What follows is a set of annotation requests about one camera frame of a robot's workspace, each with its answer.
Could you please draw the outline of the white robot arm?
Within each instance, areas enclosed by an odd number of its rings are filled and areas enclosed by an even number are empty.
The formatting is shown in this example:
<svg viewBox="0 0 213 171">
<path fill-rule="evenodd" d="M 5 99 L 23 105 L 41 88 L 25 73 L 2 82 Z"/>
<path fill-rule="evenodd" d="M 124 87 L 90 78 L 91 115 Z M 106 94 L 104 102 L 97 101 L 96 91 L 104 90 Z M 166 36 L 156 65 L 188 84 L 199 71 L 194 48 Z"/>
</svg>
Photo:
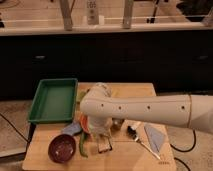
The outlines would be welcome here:
<svg viewBox="0 0 213 171">
<path fill-rule="evenodd" d="M 110 87 L 94 84 L 80 102 L 89 118 L 119 118 L 189 128 L 213 134 L 213 96 L 112 97 Z"/>
</svg>

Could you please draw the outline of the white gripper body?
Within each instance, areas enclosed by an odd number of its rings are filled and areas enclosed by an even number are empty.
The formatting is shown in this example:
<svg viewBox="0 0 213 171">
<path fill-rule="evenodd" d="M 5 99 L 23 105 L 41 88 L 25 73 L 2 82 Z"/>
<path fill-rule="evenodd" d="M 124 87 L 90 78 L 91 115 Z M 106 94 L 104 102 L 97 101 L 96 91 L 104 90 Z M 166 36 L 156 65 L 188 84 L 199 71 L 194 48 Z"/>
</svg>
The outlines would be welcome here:
<svg viewBox="0 0 213 171">
<path fill-rule="evenodd" d="M 109 118 L 99 118 L 99 117 L 88 117 L 88 129 L 89 132 L 95 139 L 100 138 L 101 136 L 111 137 L 111 125 L 112 120 Z"/>
</svg>

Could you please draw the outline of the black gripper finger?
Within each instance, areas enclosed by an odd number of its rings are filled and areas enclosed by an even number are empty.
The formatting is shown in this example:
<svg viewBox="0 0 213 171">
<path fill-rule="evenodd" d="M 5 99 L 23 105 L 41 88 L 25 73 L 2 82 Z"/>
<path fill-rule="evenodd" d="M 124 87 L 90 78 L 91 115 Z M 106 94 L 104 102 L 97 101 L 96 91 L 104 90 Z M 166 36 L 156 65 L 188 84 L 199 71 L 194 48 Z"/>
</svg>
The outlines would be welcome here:
<svg viewBox="0 0 213 171">
<path fill-rule="evenodd" d="M 104 146 L 103 146 L 103 143 L 101 142 L 101 140 L 97 140 L 96 141 L 97 142 L 97 150 L 98 150 L 98 153 L 103 153 L 103 151 L 104 151 Z"/>
<path fill-rule="evenodd" d="M 107 151 L 111 151 L 113 150 L 113 145 L 112 145 L 112 142 L 111 142 L 111 138 L 107 137 Z"/>
</svg>

